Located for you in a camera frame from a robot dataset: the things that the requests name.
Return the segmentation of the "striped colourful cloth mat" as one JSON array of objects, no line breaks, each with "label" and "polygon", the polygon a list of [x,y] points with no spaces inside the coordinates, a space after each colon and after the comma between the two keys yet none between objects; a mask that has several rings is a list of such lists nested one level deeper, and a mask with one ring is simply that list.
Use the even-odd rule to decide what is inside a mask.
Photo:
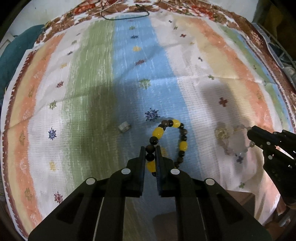
[{"label": "striped colourful cloth mat", "polygon": [[23,239],[86,178],[109,177],[162,120],[188,131],[181,169],[255,195],[266,223],[280,194],[246,131],[295,131],[295,114],[244,34],[162,11],[84,21],[27,51],[1,117],[2,178]]}]

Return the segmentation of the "teal pillow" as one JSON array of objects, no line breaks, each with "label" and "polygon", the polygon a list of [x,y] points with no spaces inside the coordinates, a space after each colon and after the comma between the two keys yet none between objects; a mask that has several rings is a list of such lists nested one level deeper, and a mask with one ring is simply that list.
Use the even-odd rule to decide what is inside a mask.
[{"label": "teal pillow", "polygon": [[24,53],[33,47],[34,42],[43,32],[43,27],[44,25],[30,27],[5,48],[1,55],[1,100],[4,97],[4,90],[13,78]]}]

